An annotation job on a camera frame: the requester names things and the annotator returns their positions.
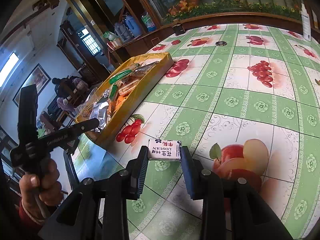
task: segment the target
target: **yellow tray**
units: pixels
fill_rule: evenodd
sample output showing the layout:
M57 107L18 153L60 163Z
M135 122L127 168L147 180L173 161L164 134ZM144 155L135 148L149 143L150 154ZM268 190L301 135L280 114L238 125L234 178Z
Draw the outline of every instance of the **yellow tray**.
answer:
M161 58L161 61L153 67L138 83L135 89L130 93L127 97L126 101L123 102L122 106L116 111L116 113L112 116L107 126L103 129L101 133L97 132L86 132L86 135L92 140L95 144L100 147L107 149L108 145L112 143L121 127L128 120L130 115L135 111L138 105L142 102L142 100L148 95L151 89L159 82L159 80L164 76L164 74L169 70L169 68L173 65L173 60L170 56L170 53L156 53L156 54L143 54L140 56L132 57L124 62L121 66L119 66L110 77L115 74L123 71L128 66L133 63L145 61L147 59ZM103 84L98 88L95 94L90 98L87 102L84 109L76 118L76 122L82 122L88 120L93 108L93 104L98 102L100 98L102 98L103 92L110 88L111 85L109 83L110 77L103 82Z

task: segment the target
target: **person's hand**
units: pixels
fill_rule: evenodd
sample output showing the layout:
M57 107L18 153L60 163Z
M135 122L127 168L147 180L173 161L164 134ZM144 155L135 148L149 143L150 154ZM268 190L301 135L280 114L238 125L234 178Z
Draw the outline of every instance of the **person's hand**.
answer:
M57 164L50 159L48 162L49 173L46 174L40 182L38 176L34 174L23 175L19 182L23 207L36 219L44 219L41 211L36 203L33 190L40 186L43 191L39 194L40 199L47 206L57 206L62 201L61 183L57 181L60 173L57 169Z

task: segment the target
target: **white bottle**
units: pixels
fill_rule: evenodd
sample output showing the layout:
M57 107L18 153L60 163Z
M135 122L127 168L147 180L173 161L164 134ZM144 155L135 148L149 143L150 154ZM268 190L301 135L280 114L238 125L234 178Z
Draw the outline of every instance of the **white bottle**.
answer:
M301 17L302 17L302 27L303 27L303 37L307 41L311 41L311 25L310 25L310 17L309 14L307 13L306 7L302 3L302 11Z

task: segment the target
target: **framed picture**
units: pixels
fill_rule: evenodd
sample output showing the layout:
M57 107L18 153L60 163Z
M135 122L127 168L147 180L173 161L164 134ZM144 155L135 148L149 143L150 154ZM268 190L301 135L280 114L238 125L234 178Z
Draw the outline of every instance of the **framed picture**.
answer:
M21 88L36 84L39 95L50 80L51 78L43 70L40 64L36 65L36 67L31 71L30 75L15 94L14 98L12 99L13 102L17 105L17 107L19 107Z

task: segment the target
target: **fluorescent light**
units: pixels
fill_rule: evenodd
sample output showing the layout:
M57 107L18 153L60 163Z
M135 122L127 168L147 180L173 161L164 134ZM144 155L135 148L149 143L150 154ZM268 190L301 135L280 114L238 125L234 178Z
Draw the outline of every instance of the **fluorescent light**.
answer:
M82 30L82 33L83 33L83 35L87 35L89 32L88 32L87 29L83 29L83 30Z
M7 63L4 65L2 70L0 71L0 87L2 87L5 79L9 75L10 71L13 69L13 67L18 62L19 58L15 53L12 53L7 61Z

